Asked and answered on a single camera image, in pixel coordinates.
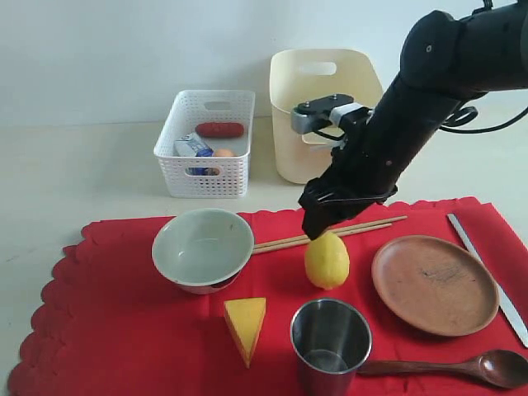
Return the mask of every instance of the red tablecloth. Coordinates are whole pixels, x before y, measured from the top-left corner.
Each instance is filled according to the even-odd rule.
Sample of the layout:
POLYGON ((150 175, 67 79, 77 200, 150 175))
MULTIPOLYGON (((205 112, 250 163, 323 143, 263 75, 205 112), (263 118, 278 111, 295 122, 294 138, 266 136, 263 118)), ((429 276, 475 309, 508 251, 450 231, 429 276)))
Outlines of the red tablecloth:
MULTIPOLYGON (((236 282, 214 295, 180 291, 154 269, 151 244, 169 218, 108 220, 84 228, 85 240, 64 249, 54 280, 42 291, 34 332, 21 345, 21 363, 8 388, 17 396, 301 395, 289 326, 295 310, 323 296, 356 306, 370 323, 373 359, 462 361, 488 349, 526 356, 501 313, 483 331, 444 338, 397 318, 370 277, 375 252, 408 234, 460 243, 446 219, 454 211, 488 269, 528 319, 528 252, 491 205, 474 198, 373 206, 353 223, 408 215, 392 227, 345 237, 351 258, 346 284, 314 288, 304 275, 304 247, 257 255, 236 282), (222 317, 227 299, 267 297, 267 314, 247 370, 222 317)), ((301 233, 301 211, 243 214, 257 242, 301 233)), ((351 394, 452 396, 499 394, 462 378, 439 375, 357 376, 351 394)), ((528 388, 507 391, 528 394, 528 388)))

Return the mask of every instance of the metal cup rim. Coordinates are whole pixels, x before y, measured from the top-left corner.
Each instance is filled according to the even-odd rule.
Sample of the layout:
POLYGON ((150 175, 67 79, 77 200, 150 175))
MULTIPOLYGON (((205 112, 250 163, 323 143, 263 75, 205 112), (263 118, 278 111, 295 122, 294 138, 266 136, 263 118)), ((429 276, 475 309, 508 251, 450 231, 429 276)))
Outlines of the metal cup rim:
POLYGON ((344 302, 344 301, 342 301, 340 299, 331 299, 331 298, 312 299, 312 300, 307 301, 306 303, 302 304, 299 307, 299 309, 297 309, 297 311, 294 313, 294 316, 293 316, 293 318, 291 319, 291 322, 290 322, 290 342, 291 342, 291 346, 294 348, 295 354, 303 361, 303 363, 305 363, 310 368, 312 368, 312 369, 314 369, 316 371, 319 371, 320 373, 324 373, 324 374, 345 375, 345 374, 349 374, 349 373, 357 370, 368 359, 368 357, 370 355, 370 352, 372 351, 372 331, 370 330, 370 326, 369 326, 368 322, 366 321, 365 317, 363 316, 363 314, 360 311, 358 311, 356 308, 354 308, 352 305, 350 305, 350 304, 348 304, 348 303, 346 303, 346 302, 344 302), (302 357, 300 355, 299 351, 295 347, 294 338, 293 338, 293 327, 294 327, 294 322, 297 319, 297 316, 299 316, 299 313, 304 308, 306 308, 307 306, 309 306, 311 304, 321 303, 321 302, 324 302, 324 301, 331 301, 333 303, 338 303, 338 304, 344 305, 350 311, 353 311, 360 318, 360 320, 363 322, 363 324, 365 325, 367 334, 369 335, 369 346, 367 348, 365 356, 363 357, 363 359, 361 359, 361 361, 359 361, 356 365, 354 365, 350 369, 346 369, 346 370, 342 370, 342 371, 321 370, 318 367, 316 367, 316 366, 310 364, 308 361, 306 361, 306 359, 304 359, 304 357, 302 357))

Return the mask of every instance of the chopsticks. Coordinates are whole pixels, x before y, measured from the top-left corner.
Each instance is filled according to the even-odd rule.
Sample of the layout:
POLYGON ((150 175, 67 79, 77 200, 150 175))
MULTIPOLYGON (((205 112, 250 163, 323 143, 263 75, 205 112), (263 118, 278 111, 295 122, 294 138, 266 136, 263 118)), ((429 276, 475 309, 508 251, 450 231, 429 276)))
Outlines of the chopsticks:
MULTIPOLYGON (((349 225, 348 227, 341 227, 339 229, 330 229, 338 237, 346 237, 347 235, 353 235, 356 233, 366 233, 375 229, 384 229, 390 227, 393 222, 406 219, 407 216, 392 217, 390 219, 382 219, 376 221, 370 221, 368 223, 349 225)), ((266 252, 274 252, 275 250, 292 248, 294 246, 305 245, 310 242, 310 239, 306 235, 300 235, 298 237, 279 239, 277 241, 270 241, 265 243, 258 243, 253 248, 253 254, 260 254, 266 252)))

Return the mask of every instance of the robotic arm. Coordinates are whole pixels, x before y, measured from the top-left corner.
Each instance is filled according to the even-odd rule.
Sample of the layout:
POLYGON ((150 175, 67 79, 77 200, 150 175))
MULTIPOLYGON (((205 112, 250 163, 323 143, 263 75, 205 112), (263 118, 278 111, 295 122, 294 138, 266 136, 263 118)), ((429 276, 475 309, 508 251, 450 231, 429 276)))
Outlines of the robotic arm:
POLYGON ((307 183, 299 199, 311 239, 396 193, 400 174, 438 129, 464 133, 446 126, 476 116, 473 107, 463 107, 468 101, 528 87, 528 0, 496 9, 489 0, 484 4, 459 21, 440 11, 423 17, 405 40, 400 71, 374 110, 336 94, 292 111, 297 133, 332 138, 320 131, 330 125, 344 132, 330 167, 307 183))

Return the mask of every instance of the wooden spoon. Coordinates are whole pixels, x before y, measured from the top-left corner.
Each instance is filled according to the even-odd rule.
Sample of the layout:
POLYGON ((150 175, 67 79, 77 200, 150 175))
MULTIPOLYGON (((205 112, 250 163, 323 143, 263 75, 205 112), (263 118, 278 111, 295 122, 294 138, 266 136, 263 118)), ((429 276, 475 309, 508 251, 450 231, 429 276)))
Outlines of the wooden spoon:
POLYGON ((487 351, 462 363, 443 364, 424 361, 367 361, 361 375, 394 375, 446 372, 471 375, 501 388, 519 388, 528 384, 528 360, 504 350, 487 351))

